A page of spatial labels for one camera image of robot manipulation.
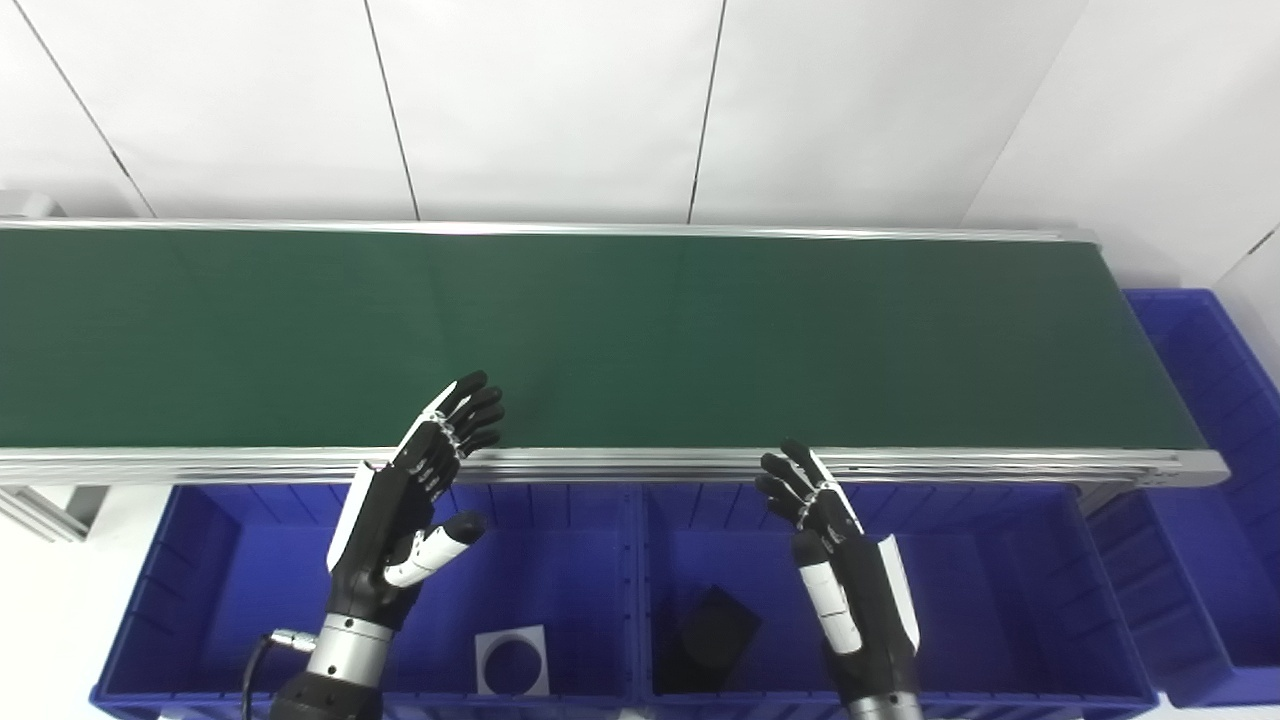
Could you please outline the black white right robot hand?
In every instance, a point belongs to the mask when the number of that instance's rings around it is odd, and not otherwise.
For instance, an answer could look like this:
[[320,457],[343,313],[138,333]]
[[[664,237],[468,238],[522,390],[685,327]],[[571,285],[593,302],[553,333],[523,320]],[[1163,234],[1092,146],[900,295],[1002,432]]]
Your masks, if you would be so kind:
[[897,543],[864,529],[812,448],[763,454],[755,487],[795,529],[790,552],[823,633],[822,653],[850,717],[919,717],[920,633]]

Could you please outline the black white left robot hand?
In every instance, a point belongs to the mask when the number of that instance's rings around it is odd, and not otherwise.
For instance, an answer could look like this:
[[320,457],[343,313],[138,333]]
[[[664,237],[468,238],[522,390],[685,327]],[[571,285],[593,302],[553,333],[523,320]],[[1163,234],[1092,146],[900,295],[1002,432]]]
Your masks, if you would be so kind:
[[485,372],[463,375],[428,404],[393,452],[358,466],[326,555],[326,614],[399,632],[424,582],[486,533],[480,512],[442,523],[435,515],[462,462],[500,438],[500,400]]

